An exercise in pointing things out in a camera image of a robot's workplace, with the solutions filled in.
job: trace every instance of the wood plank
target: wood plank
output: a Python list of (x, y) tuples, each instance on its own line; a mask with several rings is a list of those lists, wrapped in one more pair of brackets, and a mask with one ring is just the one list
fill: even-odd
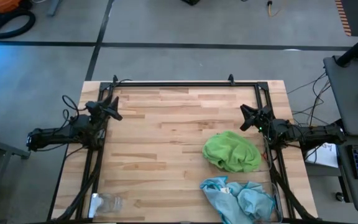
[[(292, 120), (284, 82), (268, 83), (276, 117)], [(79, 107), (96, 100), (99, 84), (84, 83)], [(228, 173), (201, 153), (208, 138), (225, 130), (244, 136), (264, 151), (257, 129), (238, 129), (244, 122), (239, 106), (256, 107), (253, 88), (125, 87), (116, 88), (114, 95), (120, 96), (119, 112), (124, 119), (109, 121), (98, 192), (119, 195), (124, 204), (121, 212), (100, 214), (96, 222), (219, 222), (218, 213), (200, 190), (202, 180), (218, 175), (227, 175), (228, 181), (261, 182), (271, 193), (266, 161), (254, 172)], [(53, 218), (79, 191), (85, 155), (86, 150), (80, 151), (66, 161)], [(289, 147), (283, 155), (292, 191), (316, 215), (301, 152)], [(285, 209), (285, 196), (281, 193), (280, 197)]]

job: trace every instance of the orange vacuum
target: orange vacuum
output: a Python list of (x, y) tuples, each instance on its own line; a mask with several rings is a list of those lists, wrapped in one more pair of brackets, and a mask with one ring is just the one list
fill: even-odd
[(29, 10), (32, 7), (30, 0), (0, 0), (0, 28), (19, 16), (28, 16), (29, 21), (24, 26), (10, 32), (0, 34), (0, 39), (21, 35), (35, 24), (35, 15)]

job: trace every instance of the black floor stripe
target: black floor stripe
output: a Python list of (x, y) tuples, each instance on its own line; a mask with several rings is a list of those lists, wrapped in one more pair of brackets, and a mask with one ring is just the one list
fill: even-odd
[(91, 61), (89, 63), (88, 71), (86, 72), (85, 81), (91, 81), (92, 80), (94, 68), (96, 66), (96, 61), (98, 60), (98, 56), (99, 56), (99, 52), (100, 52), (101, 43), (103, 41), (104, 33), (106, 33), (107, 24), (109, 22), (110, 11), (111, 11), (113, 2), (114, 2), (114, 0), (109, 0), (109, 2), (107, 4), (106, 12), (104, 12), (102, 25), (101, 25), (100, 30), (99, 30), (98, 39), (96, 41), (96, 46), (94, 47), (94, 50), (93, 50), (93, 53), (92, 53), (92, 57), (91, 57)]
[(231, 49), (231, 50), (316, 50), (347, 51), (350, 47), (298, 46), (298, 45), (242, 45), (242, 44), (160, 44), (160, 43), (102, 43), (102, 47), (122, 48), (166, 48), (166, 49)]
[(96, 42), (0, 41), (3, 46), (94, 47)]

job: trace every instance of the wooden table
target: wooden table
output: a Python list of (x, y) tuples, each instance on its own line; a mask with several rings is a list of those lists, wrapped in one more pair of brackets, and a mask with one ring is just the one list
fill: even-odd
[[(275, 116), (293, 122), (284, 82), (267, 82)], [(84, 83), (79, 108), (97, 100), (99, 85)], [(271, 193), (265, 161), (254, 172), (228, 173), (211, 165), (201, 153), (208, 138), (225, 130), (244, 136), (264, 151), (256, 128), (239, 129), (244, 122), (240, 105), (257, 107), (253, 88), (117, 87), (114, 96), (120, 97), (124, 119), (109, 121), (98, 193), (121, 196), (123, 208), (119, 213), (99, 214), (95, 222), (220, 222), (200, 190), (204, 179), (218, 175), (227, 175), (229, 182), (260, 182)], [(70, 145), (67, 153), (77, 148)], [(291, 190), (317, 217), (301, 151), (288, 147), (283, 157)], [(52, 218), (61, 215), (78, 193), (85, 158), (83, 150), (65, 161)], [(280, 196), (287, 217), (283, 192)], [(86, 200), (84, 217), (88, 204)]]

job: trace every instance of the metal leg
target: metal leg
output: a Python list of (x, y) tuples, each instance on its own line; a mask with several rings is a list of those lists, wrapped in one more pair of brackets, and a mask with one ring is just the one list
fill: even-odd
[(1, 142), (0, 142), (0, 150), (10, 152), (14, 155), (21, 156), (22, 159), (28, 159), (30, 157), (30, 152), (23, 151), (21, 149), (9, 146), (9, 145), (1, 143)]
[(56, 14), (57, 7), (59, 6), (61, 1), (62, 0), (51, 0), (50, 1), (50, 7), (49, 7), (49, 10), (47, 13), (48, 16), (54, 16)]

